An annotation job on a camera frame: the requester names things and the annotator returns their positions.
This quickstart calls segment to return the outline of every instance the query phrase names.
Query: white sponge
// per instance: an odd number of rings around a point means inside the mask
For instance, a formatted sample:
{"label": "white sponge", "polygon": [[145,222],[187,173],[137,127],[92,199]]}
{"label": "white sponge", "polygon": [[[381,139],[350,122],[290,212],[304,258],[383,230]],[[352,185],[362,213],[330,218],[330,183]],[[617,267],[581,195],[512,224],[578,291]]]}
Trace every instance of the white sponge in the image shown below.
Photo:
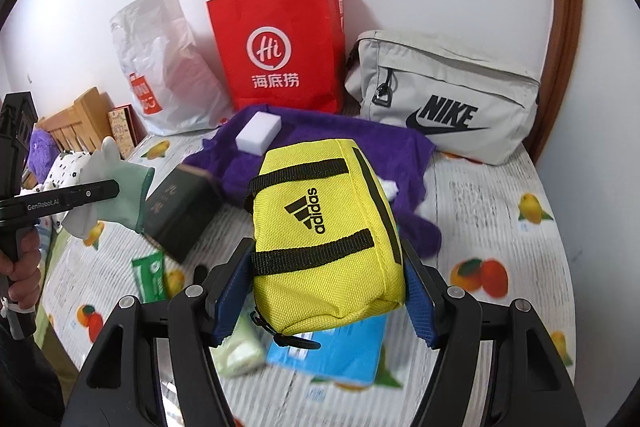
{"label": "white sponge", "polygon": [[262,156],[282,128],[282,118],[258,111],[236,136],[239,151]]}

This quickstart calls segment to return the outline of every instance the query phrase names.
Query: blue box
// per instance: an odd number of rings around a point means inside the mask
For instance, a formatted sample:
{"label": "blue box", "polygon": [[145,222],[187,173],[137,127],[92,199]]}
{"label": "blue box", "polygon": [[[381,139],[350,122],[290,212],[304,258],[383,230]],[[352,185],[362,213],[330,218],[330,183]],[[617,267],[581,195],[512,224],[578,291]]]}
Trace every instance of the blue box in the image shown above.
{"label": "blue box", "polygon": [[320,349],[280,347],[271,344],[267,362],[316,377],[368,386],[373,384],[385,336],[386,315],[369,317],[333,330],[299,336],[322,344]]}

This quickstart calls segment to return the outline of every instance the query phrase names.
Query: black carabiner clip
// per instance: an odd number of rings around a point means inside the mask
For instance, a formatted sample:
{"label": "black carabiner clip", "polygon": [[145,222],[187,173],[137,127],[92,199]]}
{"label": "black carabiner clip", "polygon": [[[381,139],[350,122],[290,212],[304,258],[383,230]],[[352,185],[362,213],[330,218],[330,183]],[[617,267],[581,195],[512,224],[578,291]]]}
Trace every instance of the black carabiner clip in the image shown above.
{"label": "black carabiner clip", "polygon": [[384,84],[380,84],[376,93],[371,99],[371,103],[379,105],[380,107],[391,107],[391,99],[393,98],[393,91],[391,91],[391,75],[392,70],[387,70],[386,81]]}

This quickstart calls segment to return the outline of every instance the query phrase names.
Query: nike swoosh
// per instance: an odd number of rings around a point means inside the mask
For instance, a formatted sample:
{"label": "nike swoosh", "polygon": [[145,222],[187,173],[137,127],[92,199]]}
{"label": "nike swoosh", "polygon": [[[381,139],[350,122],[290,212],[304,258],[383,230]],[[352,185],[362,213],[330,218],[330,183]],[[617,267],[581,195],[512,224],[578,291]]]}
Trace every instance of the nike swoosh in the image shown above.
{"label": "nike swoosh", "polygon": [[417,116],[419,112],[420,112],[420,109],[418,109],[414,113],[411,113],[407,117],[405,124],[409,129],[415,129],[416,131],[420,131],[425,136],[429,136],[433,134],[448,134],[450,132],[482,131],[484,129],[489,129],[488,127],[466,127],[466,128],[456,129],[455,127],[424,126],[418,123]]}

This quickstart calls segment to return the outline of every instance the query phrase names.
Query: orange logo on bag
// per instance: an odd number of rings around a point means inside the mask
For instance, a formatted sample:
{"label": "orange logo on bag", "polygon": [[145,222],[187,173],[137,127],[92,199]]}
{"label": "orange logo on bag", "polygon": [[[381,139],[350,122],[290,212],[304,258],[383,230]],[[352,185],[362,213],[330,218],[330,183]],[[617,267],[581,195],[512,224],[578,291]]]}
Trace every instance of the orange logo on bag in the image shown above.
{"label": "orange logo on bag", "polygon": [[135,73],[131,73],[129,75],[129,82],[131,83],[131,89],[133,89],[133,93],[140,100],[140,105],[142,105],[142,111],[145,114],[156,114],[157,112],[162,111],[162,107],[156,100],[154,96],[154,92],[149,88],[149,85],[146,83],[146,78],[144,76],[137,76]]}

